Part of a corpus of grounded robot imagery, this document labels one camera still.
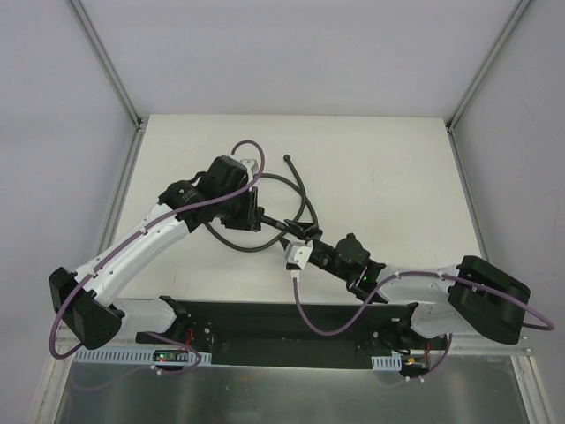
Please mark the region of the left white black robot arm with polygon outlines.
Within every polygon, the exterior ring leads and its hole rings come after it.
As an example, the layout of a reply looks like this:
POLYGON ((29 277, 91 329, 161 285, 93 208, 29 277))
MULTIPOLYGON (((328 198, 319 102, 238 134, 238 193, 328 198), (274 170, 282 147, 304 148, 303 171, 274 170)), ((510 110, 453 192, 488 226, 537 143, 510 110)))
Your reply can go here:
POLYGON ((159 254, 201 225, 220 219, 236 230, 258 231, 255 184, 263 170, 257 160, 220 155, 207 170, 170 184, 133 229, 91 261, 73 271, 54 270, 49 289, 56 319, 49 338, 55 340, 65 324, 79 346, 94 350, 130 323, 137 332, 180 342, 187 324, 165 300, 128 309, 117 305, 118 295, 159 254))

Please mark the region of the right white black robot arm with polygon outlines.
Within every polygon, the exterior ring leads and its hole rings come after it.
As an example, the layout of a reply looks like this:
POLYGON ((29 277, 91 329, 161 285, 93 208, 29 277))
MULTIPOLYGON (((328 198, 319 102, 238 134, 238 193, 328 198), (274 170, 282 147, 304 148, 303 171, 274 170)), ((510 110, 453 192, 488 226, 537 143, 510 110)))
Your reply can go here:
POLYGON ((374 261, 352 233, 331 246, 314 223, 287 220, 293 240, 281 239, 293 283, 306 265, 342 280, 347 292, 365 305, 412 307, 397 326, 399 342, 418 348, 427 339, 475 331, 503 345, 516 344, 524 325, 530 289, 478 256, 437 269, 402 269, 374 261))

